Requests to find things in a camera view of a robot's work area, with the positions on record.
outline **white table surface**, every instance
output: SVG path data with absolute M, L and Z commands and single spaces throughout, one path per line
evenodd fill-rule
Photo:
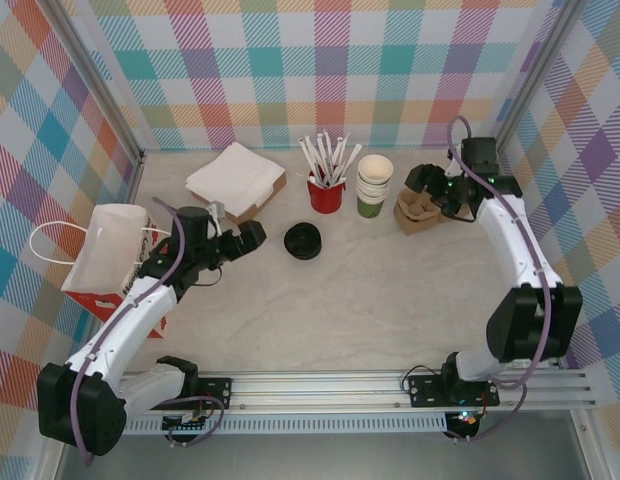
M 364 148 L 359 158 L 379 153 L 395 166 L 376 219 L 357 214 L 356 164 L 341 209 L 321 215 L 309 203 L 300 149 L 257 153 L 287 171 L 286 187 L 257 216 L 268 239 L 224 265 L 218 285 L 186 294 L 168 315 L 165 338 L 146 340 L 129 371 L 166 354 L 205 371 L 438 368 L 449 353 L 485 341 L 486 322 L 509 289 L 486 233 L 478 224 L 448 222 L 406 236 L 392 214 L 409 170 L 445 164 L 444 152 Z M 217 155 L 151 153 L 136 202 L 169 229 L 169 215 L 151 197 L 197 205 L 185 179 Z M 321 254 L 311 261 L 283 246 L 285 232 L 302 221 L 322 235 Z M 200 281 L 216 275 L 205 272 Z

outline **black lid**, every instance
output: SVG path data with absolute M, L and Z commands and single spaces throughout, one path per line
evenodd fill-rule
M 311 223 L 297 223 L 286 232 L 283 244 L 294 258 L 310 260 L 321 251 L 321 233 Z

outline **red cup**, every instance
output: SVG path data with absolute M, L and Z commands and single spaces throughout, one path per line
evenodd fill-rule
M 345 183 L 330 188 L 319 188 L 314 183 L 307 183 L 312 208 L 319 213 L 334 213 L 339 210 L 343 192 L 346 189 Z

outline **green cup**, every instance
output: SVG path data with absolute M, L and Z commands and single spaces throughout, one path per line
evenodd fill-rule
M 379 203 L 368 203 L 369 200 L 362 200 L 361 197 L 357 196 L 357 212 L 363 218 L 375 218 L 381 212 L 384 200 L 385 198 Z

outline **plaid backdrop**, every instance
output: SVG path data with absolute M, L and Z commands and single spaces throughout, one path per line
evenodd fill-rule
M 543 251 L 583 293 L 568 360 L 620 452 L 619 0 L 589 2 L 506 154 Z
M 0 0 L 0 479 L 39 455 L 35 381 L 82 339 L 88 314 L 59 290 L 69 267 L 29 250 L 35 225 L 87 225 L 125 201 L 133 163 L 34 0 Z M 74 258 L 82 234 L 50 229 L 40 253 Z
M 531 32 L 551 1 L 64 2 L 140 143 L 161 149 L 297 146 L 317 128 L 444 144 L 457 113 L 476 131 L 505 115 L 562 3 Z

